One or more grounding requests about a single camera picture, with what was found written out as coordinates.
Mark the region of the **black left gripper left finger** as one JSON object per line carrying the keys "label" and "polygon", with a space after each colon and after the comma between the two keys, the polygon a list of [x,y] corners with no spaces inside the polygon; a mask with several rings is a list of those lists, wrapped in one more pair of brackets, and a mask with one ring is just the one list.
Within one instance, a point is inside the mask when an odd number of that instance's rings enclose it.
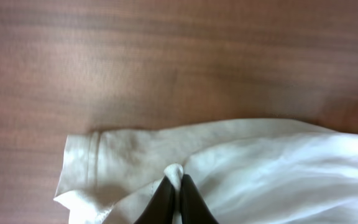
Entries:
{"label": "black left gripper left finger", "polygon": [[172,224],[175,211],[175,188],[164,177],[150,202],[134,224]]}

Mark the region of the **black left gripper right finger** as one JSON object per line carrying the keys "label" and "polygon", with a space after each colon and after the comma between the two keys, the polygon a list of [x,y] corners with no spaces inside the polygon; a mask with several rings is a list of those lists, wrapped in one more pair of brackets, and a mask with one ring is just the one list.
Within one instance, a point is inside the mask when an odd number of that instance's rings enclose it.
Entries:
{"label": "black left gripper right finger", "polygon": [[182,224],[218,224],[188,174],[181,180],[180,213]]}

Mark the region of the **white t-shirt with black print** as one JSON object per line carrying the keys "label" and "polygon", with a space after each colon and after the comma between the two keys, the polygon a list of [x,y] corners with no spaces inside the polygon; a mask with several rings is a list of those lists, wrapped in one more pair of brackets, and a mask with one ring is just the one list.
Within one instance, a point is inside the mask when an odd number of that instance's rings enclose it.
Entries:
{"label": "white t-shirt with black print", "polygon": [[219,223],[358,223],[358,134],[290,119],[69,135],[54,199],[70,223],[133,223],[186,175]]}

